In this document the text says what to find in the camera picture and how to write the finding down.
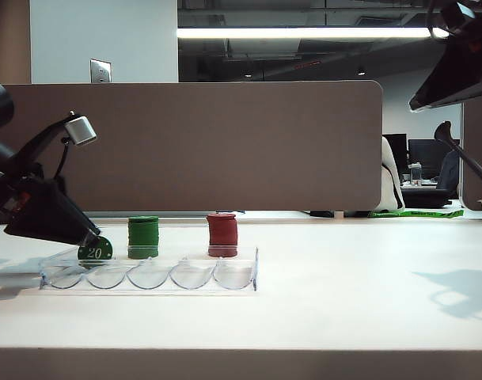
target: computer monitor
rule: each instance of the computer monitor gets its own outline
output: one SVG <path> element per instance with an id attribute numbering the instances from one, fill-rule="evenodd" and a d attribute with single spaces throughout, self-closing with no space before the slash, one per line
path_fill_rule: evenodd
<path id="1" fill-rule="evenodd" d="M 396 162 L 397 172 L 399 176 L 405 173 L 409 173 L 408 169 L 408 148 L 406 145 L 406 134 L 405 133 L 392 133 L 388 135 L 383 135 L 389 142 L 390 148 L 392 149 L 393 158 Z"/>
<path id="2" fill-rule="evenodd" d="M 409 139 L 409 161 L 422 164 L 422 178 L 430 180 L 439 176 L 443 158 L 451 149 L 443 142 L 433 139 Z"/>

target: cubicle wall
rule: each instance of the cubicle wall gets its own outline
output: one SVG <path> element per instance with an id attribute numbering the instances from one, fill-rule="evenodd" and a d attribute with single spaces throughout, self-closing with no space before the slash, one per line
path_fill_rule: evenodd
<path id="1" fill-rule="evenodd" d="M 8 85 L 19 149 L 70 110 L 99 139 L 63 173 L 86 211 L 369 210 L 380 200 L 375 82 Z M 52 176 L 59 139 L 40 157 Z"/>
<path id="2" fill-rule="evenodd" d="M 482 165 L 482 97 L 463 105 L 461 143 L 465 152 Z M 482 181 L 461 160 L 461 199 L 472 210 L 481 210 Z"/>

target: ceiling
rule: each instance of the ceiling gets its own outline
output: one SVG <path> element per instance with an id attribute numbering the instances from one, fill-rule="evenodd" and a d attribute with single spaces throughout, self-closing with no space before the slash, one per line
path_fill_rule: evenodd
<path id="1" fill-rule="evenodd" d="M 180 0 L 178 25 L 424 27 L 427 5 L 428 0 Z M 179 40 L 180 80 L 351 79 L 360 67 L 364 78 L 377 78 L 432 67 L 442 49 L 431 40 Z"/>

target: ceiling light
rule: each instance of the ceiling light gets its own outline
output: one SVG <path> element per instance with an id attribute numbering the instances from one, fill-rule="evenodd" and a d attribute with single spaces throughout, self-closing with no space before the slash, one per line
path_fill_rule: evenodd
<path id="1" fill-rule="evenodd" d="M 435 35 L 448 33 L 434 28 Z M 182 39 L 375 39 L 428 38 L 427 28 L 179 28 Z"/>

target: stack of poker chips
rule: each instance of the stack of poker chips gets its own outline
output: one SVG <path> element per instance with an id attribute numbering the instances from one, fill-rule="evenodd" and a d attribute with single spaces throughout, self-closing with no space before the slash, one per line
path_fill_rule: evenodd
<path id="1" fill-rule="evenodd" d="M 146 259 L 158 256 L 158 217 L 135 216 L 128 219 L 128 257 Z"/>
<path id="2" fill-rule="evenodd" d="M 237 220 L 235 214 L 209 214 L 209 256 L 233 257 L 237 255 Z"/>

